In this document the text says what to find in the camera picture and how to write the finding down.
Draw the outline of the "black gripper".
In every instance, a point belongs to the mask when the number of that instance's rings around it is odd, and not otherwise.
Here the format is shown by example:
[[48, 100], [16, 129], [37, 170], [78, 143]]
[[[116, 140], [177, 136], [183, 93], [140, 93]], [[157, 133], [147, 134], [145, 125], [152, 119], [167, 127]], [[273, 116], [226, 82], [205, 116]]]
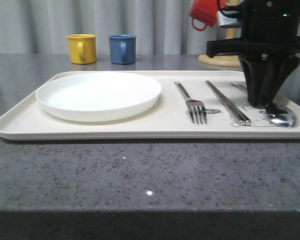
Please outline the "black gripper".
[[245, 77], [247, 101], [254, 107], [260, 105], [262, 88], [262, 105], [269, 105], [300, 64], [300, 58], [292, 54], [300, 53], [300, 0], [244, 0], [218, 9], [224, 17], [239, 20], [241, 34], [238, 38], [208, 41], [206, 55], [213, 58], [274, 53], [268, 63], [260, 57], [238, 57]]

